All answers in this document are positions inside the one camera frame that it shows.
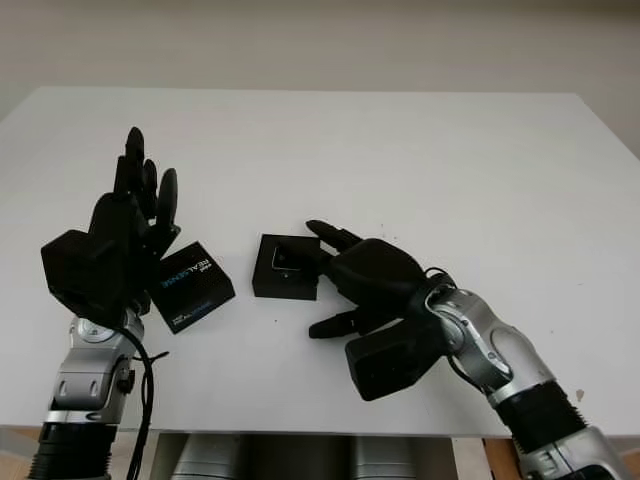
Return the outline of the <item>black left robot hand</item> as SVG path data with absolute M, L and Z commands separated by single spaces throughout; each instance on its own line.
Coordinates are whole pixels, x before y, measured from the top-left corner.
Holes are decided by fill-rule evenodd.
M 159 263 L 180 233 L 175 224 L 178 203 L 176 170 L 159 175 L 146 157 L 144 136 L 129 130 L 124 153 L 118 157 L 113 190 L 94 207 L 89 233 L 111 241 L 121 253 L 120 278 L 124 305 L 140 315 L 149 312 L 150 284 Z

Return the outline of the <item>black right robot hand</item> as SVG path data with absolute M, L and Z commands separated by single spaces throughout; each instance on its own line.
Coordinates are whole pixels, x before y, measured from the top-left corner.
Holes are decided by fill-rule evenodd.
M 321 220 L 306 226 L 320 241 L 334 248 L 310 255 L 318 274 L 329 279 L 355 308 L 309 327 L 312 339 L 350 334 L 367 335 L 400 318 L 426 274 L 408 253 L 377 238 L 361 238 Z

